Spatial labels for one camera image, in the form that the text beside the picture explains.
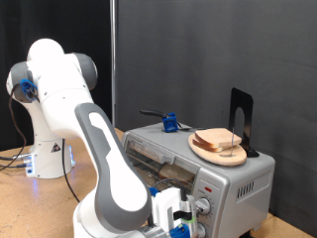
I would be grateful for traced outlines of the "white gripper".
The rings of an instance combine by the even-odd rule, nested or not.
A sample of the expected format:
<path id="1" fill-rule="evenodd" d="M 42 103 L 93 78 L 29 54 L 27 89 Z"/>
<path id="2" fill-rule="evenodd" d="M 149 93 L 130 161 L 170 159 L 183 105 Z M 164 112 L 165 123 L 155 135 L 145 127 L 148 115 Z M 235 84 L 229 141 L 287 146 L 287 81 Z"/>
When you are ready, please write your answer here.
<path id="1" fill-rule="evenodd" d="M 196 205 L 192 195 L 182 195 L 181 189 L 163 191 L 151 188 L 153 221 L 171 238 L 197 238 Z"/>

